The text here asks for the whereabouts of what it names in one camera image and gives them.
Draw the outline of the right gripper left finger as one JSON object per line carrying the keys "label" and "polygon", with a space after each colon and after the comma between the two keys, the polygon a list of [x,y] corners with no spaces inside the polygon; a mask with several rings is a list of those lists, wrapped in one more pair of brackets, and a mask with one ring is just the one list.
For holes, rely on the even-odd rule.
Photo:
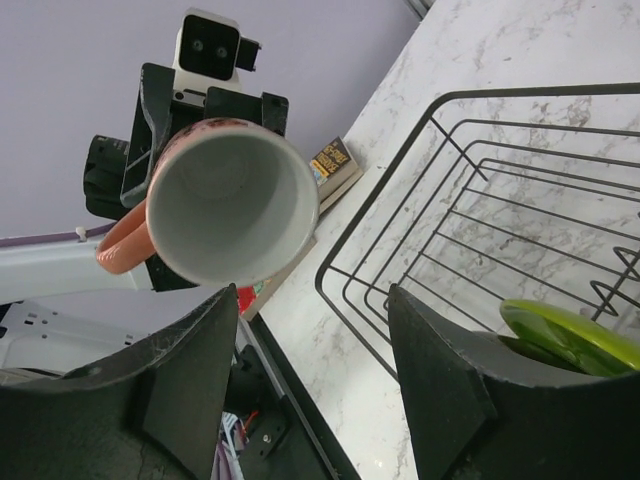
{"label": "right gripper left finger", "polygon": [[237,322],[229,285],[108,357],[2,387],[2,478],[210,478]]}

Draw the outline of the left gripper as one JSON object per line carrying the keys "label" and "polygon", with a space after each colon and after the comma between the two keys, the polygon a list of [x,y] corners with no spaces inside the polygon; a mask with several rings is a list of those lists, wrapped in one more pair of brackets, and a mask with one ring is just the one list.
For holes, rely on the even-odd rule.
{"label": "left gripper", "polygon": [[169,140],[200,120],[237,118],[285,135],[287,98],[267,92],[257,97],[215,86],[202,93],[179,92],[174,78],[174,69],[145,63],[130,138],[92,139],[83,176],[85,206],[91,214],[118,220],[139,204]]}

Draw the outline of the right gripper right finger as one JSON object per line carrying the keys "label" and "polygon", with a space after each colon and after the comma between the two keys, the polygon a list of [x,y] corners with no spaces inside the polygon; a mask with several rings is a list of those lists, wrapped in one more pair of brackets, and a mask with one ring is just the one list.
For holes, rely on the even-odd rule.
{"label": "right gripper right finger", "polygon": [[400,286],[389,328],[422,479],[635,479],[639,377],[548,366]]}

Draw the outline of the pink ceramic mug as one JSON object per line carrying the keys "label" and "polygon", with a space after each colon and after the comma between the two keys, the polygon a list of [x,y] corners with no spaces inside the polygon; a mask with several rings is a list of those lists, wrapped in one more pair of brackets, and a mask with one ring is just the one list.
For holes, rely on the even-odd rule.
{"label": "pink ceramic mug", "polygon": [[287,140],[248,121],[204,119],[169,141],[145,199],[96,259],[124,274],[158,255],[197,285],[252,286],[301,254],[318,217],[314,175]]}

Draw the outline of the black wire dish rack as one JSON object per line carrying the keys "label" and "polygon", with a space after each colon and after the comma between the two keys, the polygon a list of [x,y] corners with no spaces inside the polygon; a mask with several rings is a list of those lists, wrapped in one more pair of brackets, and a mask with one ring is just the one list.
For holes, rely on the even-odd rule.
{"label": "black wire dish rack", "polygon": [[315,287],[387,373],[388,291],[506,334],[507,298],[639,335],[639,87],[437,98],[322,261]]}

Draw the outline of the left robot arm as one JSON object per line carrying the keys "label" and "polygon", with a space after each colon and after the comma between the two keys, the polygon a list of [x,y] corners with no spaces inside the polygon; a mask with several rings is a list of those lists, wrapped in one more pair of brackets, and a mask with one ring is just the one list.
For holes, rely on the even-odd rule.
{"label": "left robot arm", "polygon": [[[235,117],[284,135],[287,98],[242,92],[227,81],[146,63],[141,68],[131,136],[97,135],[83,174],[87,210],[108,223],[144,198],[153,168],[169,138],[203,118]],[[170,292],[193,288],[154,255],[123,275],[95,259],[109,225],[73,232],[6,238],[1,242],[1,370],[18,375],[62,374],[132,345],[140,336],[99,327],[42,308],[35,299],[99,290]]]}

